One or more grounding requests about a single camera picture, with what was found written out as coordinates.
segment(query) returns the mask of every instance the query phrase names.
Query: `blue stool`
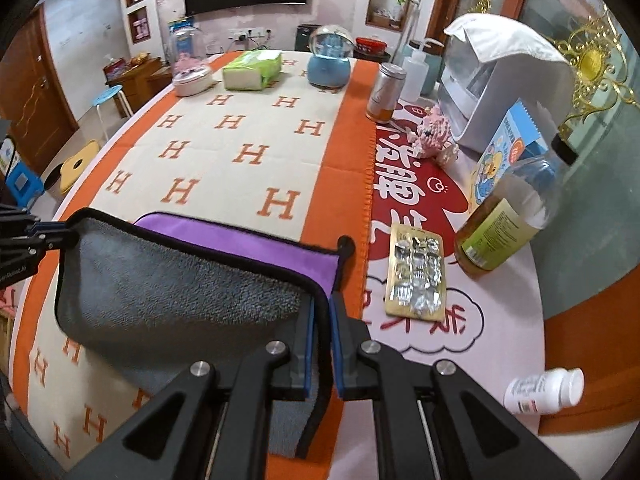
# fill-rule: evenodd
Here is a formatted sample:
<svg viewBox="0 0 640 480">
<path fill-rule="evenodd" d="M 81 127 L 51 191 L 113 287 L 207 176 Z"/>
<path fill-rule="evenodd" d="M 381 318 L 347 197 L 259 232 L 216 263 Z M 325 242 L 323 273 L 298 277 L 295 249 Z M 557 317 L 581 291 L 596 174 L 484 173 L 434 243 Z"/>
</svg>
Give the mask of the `blue stool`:
<svg viewBox="0 0 640 480">
<path fill-rule="evenodd" d="M 95 110 L 98 112 L 98 118 L 100 119 L 100 124 L 102 125 L 102 130 L 104 132 L 104 139 L 107 142 L 109 141 L 109 135 L 107 134 L 107 129 L 104 127 L 104 121 L 102 120 L 102 115 L 100 114 L 100 105 L 105 104 L 105 102 L 116 97 L 116 95 L 120 98 L 120 102 L 122 103 L 122 107 L 124 108 L 127 116 L 133 117 L 133 111 L 131 110 L 131 106 L 129 106 L 127 96 L 124 95 L 124 92 L 122 91 L 122 85 L 115 85 L 107 88 L 104 92 L 98 95 L 98 97 L 95 98 L 94 102 L 92 103 L 95 106 Z"/>
<path fill-rule="evenodd" d="M 44 193 L 44 184 L 40 177 L 27 168 L 22 161 L 16 164 L 4 183 L 14 196 L 17 206 L 28 210 Z"/>
</svg>

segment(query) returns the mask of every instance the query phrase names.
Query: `pill packet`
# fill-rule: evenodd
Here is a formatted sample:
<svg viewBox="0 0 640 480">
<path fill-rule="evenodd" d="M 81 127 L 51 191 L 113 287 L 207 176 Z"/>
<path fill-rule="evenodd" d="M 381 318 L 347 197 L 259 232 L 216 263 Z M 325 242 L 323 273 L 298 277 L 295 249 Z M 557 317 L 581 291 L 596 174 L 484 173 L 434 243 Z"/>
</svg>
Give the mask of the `pill packet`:
<svg viewBox="0 0 640 480">
<path fill-rule="evenodd" d="M 385 312 L 443 321 L 447 299 L 442 238 L 404 224 L 391 226 Z"/>
</svg>

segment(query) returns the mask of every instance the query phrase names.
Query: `triangular cutout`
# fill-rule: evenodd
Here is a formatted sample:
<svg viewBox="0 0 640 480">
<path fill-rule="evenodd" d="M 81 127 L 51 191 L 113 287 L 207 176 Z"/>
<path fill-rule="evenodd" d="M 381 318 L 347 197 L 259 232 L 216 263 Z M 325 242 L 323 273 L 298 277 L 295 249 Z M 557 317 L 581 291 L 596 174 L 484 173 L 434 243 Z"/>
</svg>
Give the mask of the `triangular cutout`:
<svg viewBox="0 0 640 480">
<path fill-rule="evenodd" d="M 473 394 L 463 392 L 460 397 L 471 420 L 476 440 L 487 458 L 500 455 L 519 444 L 518 437 L 505 427 Z"/>
<path fill-rule="evenodd" d="M 171 430 L 184 404 L 184 394 L 174 394 L 124 439 L 124 446 L 147 457 L 159 460 Z"/>
</svg>

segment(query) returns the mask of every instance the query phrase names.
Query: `brown door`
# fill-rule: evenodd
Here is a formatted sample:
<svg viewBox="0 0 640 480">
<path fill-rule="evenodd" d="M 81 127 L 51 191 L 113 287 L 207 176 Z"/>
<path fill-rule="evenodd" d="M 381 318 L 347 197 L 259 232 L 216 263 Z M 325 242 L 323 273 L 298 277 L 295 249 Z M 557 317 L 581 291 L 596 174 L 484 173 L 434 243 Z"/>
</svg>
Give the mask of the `brown door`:
<svg viewBox="0 0 640 480">
<path fill-rule="evenodd" d="M 0 116 L 13 121 L 22 160 L 42 174 L 78 129 L 62 94 L 45 36 L 44 11 L 35 9 L 0 61 Z"/>
</svg>

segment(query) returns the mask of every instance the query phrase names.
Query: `black bottle cap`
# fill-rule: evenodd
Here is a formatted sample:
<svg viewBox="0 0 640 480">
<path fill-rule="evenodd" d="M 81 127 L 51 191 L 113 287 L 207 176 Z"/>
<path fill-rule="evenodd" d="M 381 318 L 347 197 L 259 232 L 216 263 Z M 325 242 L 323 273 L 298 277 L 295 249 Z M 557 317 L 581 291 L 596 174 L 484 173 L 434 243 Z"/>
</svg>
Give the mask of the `black bottle cap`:
<svg viewBox="0 0 640 480">
<path fill-rule="evenodd" d="M 562 161 L 570 166 L 572 165 L 575 160 L 578 158 L 578 154 L 574 152 L 574 150 L 571 149 L 571 147 L 564 142 L 564 140 L 562 140 L 560 138 L 560 135 L 555 134 L 553 140 L 551 141 L 551 149 L 554 150 L 556 152 L 556 155 L 560 157 L 560 159 L 562 159 Z"/>
</svg>

